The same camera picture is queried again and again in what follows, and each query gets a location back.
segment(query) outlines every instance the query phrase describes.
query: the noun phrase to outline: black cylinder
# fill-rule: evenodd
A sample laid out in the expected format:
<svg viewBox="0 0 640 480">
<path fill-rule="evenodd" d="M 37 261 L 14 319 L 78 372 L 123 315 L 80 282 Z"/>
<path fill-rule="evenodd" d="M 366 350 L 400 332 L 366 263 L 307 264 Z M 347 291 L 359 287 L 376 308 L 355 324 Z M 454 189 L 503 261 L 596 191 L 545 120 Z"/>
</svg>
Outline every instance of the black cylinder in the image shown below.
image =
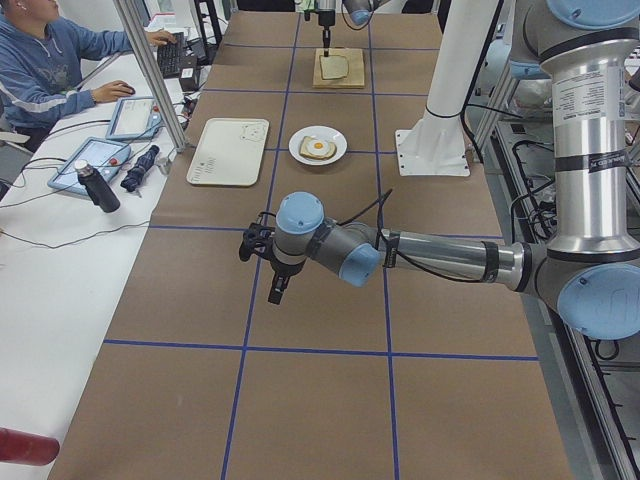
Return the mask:
<svg viewBox="0 0 640 480">
<path fill-rule="evenodd" d="M 98 170 L 86 160 L 76 160 L 73 167 L 78 172 L 78 183 L 87 189 L 94 205 L 98 205 L 106 213 L 114 212 L 120 207 L 120 200 Z"/>
</svg>

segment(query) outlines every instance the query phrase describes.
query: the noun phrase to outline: hand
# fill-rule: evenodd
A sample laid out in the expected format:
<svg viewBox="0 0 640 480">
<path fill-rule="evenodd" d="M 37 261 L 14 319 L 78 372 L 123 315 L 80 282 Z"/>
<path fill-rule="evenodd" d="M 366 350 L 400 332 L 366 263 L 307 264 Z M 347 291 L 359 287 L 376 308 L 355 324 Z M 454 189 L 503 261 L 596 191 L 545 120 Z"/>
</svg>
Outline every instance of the hand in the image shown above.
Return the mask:
<svg viewBox="0 0 640 480">
<path fill-rule="evenodd" d="M 164 29 L 155 32 L 144 32 L 144 34 L 147 36 L 149 43 L 156 47 L 166 45 L 168 42 L 176 43 L 176 37 L 174 37 L 171 32 L 167 32 Z"/>
<path fill-rule="evenodd" d="M 91 97 L 96 103 L 108 103 L 115 102 L 121 97 L 129 97 L 136 93 L 136 91 L 123 82 L 122 80 L 116 80 L 115 82 L 109 82 L 99 88 L 91 90 Z"/>
</svg>

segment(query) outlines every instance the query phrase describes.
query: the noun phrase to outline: metal pole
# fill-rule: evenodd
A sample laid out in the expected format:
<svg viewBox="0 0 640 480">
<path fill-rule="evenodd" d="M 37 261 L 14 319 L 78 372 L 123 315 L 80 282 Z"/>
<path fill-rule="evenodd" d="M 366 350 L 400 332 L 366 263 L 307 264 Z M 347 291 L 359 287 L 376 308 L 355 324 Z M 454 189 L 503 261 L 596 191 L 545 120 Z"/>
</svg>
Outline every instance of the metal pole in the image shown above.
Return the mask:
<svg viewBox="0 0 640 480">
<path fill-rule="evenodd" d="M 138 14 L 138 9 L 135 7 L 134 0 L 114 0 L 114 4 L 118 10 L 120 20 L 122 20 L 124 30 L 129 37 L 131 46 L 133 47 L 138 65 L 140 65 L 140 69 L 147 79 L 153 97 L 158 104 L 164 126 L 169 132 L 176 151 L 182 152 L 188 144 L 187 137 L 180 126 L 180 122 L 178 122 L 178 117 L 173 109 L 173 104 L 164 80 L 162 79 L 160 68 L 158 68 L 158 64 L 153 57 L 151 47 L 142 28 L 142 19 Z"/>
</svg>

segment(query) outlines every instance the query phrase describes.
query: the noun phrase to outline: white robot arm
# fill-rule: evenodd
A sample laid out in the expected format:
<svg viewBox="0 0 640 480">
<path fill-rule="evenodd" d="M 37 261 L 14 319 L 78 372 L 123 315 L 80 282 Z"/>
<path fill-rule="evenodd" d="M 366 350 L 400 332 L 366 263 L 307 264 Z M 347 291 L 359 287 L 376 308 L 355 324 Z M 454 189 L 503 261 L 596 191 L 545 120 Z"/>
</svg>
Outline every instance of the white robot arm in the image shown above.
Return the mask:
<svg viewBox="0 0 640 480">
<path fill-rule="evenodd" d="M 553 83 L 555 236 L 545 246 L 499 246 L 340 225 L 320 200 L 296 192 L 280 205 L 276 227 L 252 224 L 240 248 L 242 260 L 256 254 L 271 262 L 269 301 L 279 303 L 311 258 L 353 285 L 380 264 L 502 283 L 541 298 L 596 339 L 640 331 L 640 244 L 626 229 L 623 120 L 624 60 L 639 42 L 640 1 L 517 0 L 516 7 L 512 68 L 539 63 Z"/>
</svg>

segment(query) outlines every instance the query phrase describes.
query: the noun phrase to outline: keyboard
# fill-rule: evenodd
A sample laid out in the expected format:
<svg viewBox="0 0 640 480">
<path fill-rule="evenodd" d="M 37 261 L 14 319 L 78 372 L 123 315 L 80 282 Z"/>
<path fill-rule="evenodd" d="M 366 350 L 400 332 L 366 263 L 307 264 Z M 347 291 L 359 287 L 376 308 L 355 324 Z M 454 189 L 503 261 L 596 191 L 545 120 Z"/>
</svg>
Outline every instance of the keyboard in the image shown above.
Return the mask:
<svg viewBox="0 0 640 480">
<path fill-rule="evenodd" d="M 180 74 L 180 62 L 184 56 L 186 39 L 184 33 L 173 34 L 176 43 L 167 43 L 158 47 L 158 67 L 163 78 L 177 77 Z"/>
</svg>

